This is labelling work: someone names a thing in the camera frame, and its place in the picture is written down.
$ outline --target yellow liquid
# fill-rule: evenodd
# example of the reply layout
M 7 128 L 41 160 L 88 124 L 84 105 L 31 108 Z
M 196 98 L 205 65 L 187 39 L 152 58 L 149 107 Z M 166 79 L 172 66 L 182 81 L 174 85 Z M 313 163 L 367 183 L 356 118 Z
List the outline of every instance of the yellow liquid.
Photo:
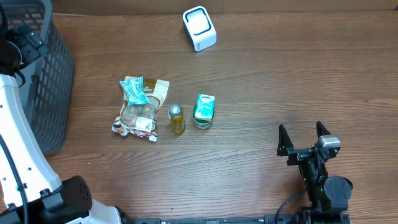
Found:
M 172 118 L 172 131 L 174 134 L 183 134 L 185 131 L 185 121 L 183 115 Z

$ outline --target snack bag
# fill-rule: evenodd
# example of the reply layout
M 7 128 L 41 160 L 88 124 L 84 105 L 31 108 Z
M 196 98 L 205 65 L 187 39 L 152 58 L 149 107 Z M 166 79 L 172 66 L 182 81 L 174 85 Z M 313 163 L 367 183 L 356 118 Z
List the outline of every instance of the snack bag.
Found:
M 169 90 L 169 82 L 125 77 L 120 84 L 124 90 L 124 102 L 112 130 L 122 136 L 132 133 L 156 142 L 156 111 L 163 105 Z

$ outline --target small bottle with yellow liquid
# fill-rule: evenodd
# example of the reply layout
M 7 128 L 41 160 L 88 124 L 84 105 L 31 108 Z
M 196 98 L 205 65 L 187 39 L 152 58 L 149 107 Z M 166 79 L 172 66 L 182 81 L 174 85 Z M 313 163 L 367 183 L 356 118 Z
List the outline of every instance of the small bottle with yellow liquid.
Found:
M 180 105 L 171 105 L 169 109 L 169 120 L 172 124 L 174 134 L 183 134 L 185 131 L 185 121 L 183 110 Z

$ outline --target silver bottle cap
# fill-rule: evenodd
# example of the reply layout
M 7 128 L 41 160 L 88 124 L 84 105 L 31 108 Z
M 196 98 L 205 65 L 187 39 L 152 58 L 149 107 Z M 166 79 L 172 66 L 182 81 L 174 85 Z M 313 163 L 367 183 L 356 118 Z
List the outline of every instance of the silver bottle cap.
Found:
M 176 117 L 183 113 L 180 105 L 171 105 L 169 109 L 169 117 Z

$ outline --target white label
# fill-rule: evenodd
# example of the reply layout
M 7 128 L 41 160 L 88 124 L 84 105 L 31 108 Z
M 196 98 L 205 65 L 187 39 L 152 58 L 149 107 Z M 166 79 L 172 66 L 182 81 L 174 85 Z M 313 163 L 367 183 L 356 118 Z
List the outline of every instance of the white label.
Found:
M 152 120 L 147 118 L 137 118 L 136 129 L 140 131 L 152 131 Z

